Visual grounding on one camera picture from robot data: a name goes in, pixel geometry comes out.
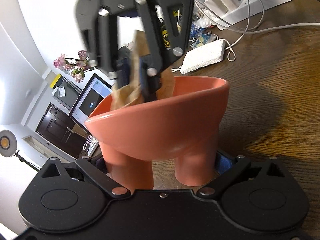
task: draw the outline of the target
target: wooden table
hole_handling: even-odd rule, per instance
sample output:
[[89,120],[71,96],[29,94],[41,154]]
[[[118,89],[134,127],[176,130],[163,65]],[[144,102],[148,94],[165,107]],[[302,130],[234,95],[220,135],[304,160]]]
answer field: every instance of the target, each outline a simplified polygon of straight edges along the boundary
[[[259,19],[252,17],[252,26]],[[260,29],[301,22],[320,22],[319,2],[292,0],[269,9]],[[212,32],[230,43],[240,36],[217,27]],[[278,156],[309,198],[302,228],[320,238],[320,27],[247,34],[234,51],[234,62],[225,53],[222,62],[189,73],[230,82],[219,146],[252,160]],[[173,161],[153,167],[155,188],[189,188],[175,179]]]

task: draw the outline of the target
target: door handle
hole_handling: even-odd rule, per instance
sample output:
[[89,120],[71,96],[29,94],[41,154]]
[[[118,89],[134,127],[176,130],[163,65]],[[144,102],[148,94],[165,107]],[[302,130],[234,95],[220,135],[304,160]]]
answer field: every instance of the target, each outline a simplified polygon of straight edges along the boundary
[[70,135],[71,135],[71,133],[69,133],[68,138],[67,138],[67,140],[66,140],[66,142],[65,142],[65,143],[67,143],[67,141],[69,140]]
[[75,133],[71,128],[67,127],[67,130],[69,130],[72,133]]

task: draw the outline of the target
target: laptop screen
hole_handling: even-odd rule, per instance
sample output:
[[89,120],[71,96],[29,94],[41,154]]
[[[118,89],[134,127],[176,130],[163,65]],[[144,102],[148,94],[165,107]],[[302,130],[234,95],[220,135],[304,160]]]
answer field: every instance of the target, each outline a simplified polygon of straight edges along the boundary
[[94,111],[98,104],[111,93],[111,86],[94,77],[93,80],[86,85],[78,100],[71,110],[71,118],[86,128],[84,122]]

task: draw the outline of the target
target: dark brown door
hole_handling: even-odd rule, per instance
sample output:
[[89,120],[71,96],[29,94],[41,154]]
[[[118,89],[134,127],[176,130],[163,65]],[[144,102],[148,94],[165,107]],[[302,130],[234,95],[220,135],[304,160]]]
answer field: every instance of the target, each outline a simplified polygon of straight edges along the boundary
[[86,140],[71,131],[75,124],[67,114],[50,103],[36,132],[62,151],[76,158]]

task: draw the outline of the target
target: crumpled paper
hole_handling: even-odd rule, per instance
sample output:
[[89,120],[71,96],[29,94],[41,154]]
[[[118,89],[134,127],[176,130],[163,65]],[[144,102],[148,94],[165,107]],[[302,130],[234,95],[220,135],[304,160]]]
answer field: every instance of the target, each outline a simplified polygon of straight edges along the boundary
[[[134,46],[130,55],[131,74],[130,84],[118,89],[117,84],[112,86],[112,104],[110,110],[116,110],[122,107],[133,106],[144,103],[144,98],[141,94],[140,75],[139,75],[139,57],[149,55],[149,47],[145,33],[136,31]],[[161,88],[156,91],[157,99],[172,97],[174,90],[174,76],[171,72],[171,67],[161,73]]]

